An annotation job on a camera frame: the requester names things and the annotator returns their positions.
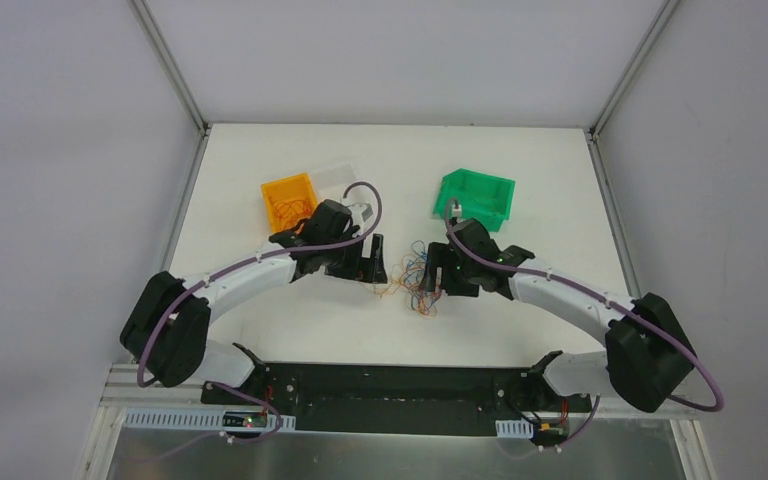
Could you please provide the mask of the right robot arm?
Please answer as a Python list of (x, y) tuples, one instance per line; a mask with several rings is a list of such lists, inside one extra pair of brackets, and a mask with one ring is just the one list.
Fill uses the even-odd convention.
[(472, 298), (495, 293), (546, 311), (601, 346), (579, 354), (552, 351), (530, 367), (525, 384), (536, 407), (550, 410), (573, 395), (609, 395), (653, 413), (693, 370), (694, 350), (664, 298), (599, 290), (524, 248), (500, 248), (473, 219), (447, 226), (446, 242), (427, 247), (422, 289)]

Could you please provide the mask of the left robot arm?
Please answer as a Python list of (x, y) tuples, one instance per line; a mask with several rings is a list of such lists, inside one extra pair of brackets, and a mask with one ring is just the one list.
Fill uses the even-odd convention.
[(269, 236), (258, 250), (217, 271), (147, 282), (121, 333), (121, 345), (164, 387), (186, 380), (221, 383), (241, 404), (257, 402), (265, 378), (252, 353), (209, 339), (224, 314), (268, 290), (323, 270), (363, 283), (385, 280), (383, 237), (369, 203), (322, 201), (308, 218)]

